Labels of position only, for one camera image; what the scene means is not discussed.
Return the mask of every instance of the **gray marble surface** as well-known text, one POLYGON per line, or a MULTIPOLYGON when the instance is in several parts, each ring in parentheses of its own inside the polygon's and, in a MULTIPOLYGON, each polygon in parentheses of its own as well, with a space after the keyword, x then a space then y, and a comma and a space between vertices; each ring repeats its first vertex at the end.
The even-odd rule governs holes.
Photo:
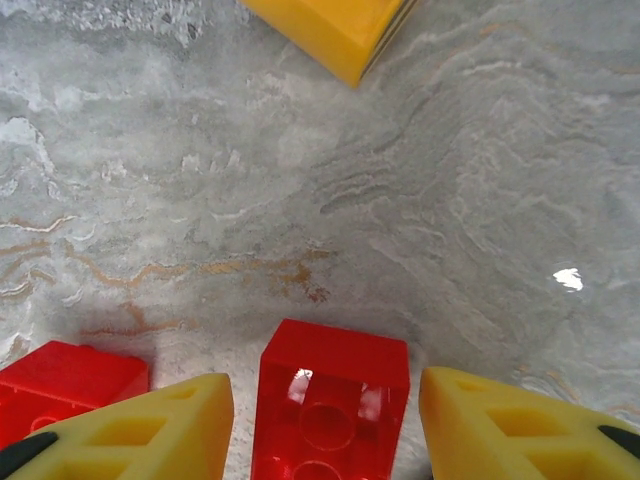
POLYGON ((0 0, 2 364, 231 373, 227 480, 286 316, 639 423, 639 182, 637 0, 424 1, 356 91, 232 0, 0 0))

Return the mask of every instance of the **red lego brick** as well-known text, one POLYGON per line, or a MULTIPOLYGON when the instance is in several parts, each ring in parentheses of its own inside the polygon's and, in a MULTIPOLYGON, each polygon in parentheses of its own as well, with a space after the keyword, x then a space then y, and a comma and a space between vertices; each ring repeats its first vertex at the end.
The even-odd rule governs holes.
POLYGON ((0 449, 49 423, 149 391, 135 357, 49 342, 0 371, 0 449))
POLYGON ((400 340, 284 320, 260 360, 251 480, 387 480, 409 396, 400 340))

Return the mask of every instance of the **yellow block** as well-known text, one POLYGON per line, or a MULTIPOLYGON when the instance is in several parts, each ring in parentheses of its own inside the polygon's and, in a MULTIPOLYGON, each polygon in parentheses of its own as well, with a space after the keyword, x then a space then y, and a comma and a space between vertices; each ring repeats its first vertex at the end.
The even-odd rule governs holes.
POLYGON ((436 480, 638 480, 598 430, 608 415, 448 368, 428 368, 420 414, 436 480))
POLYGON ((417 0, 243 0, 351 87, 370 70, 417 0))
POLYGON ((218 480, 232 423, 229 377, 203 375, 34 432, 59 440, 10 480, 218 480))

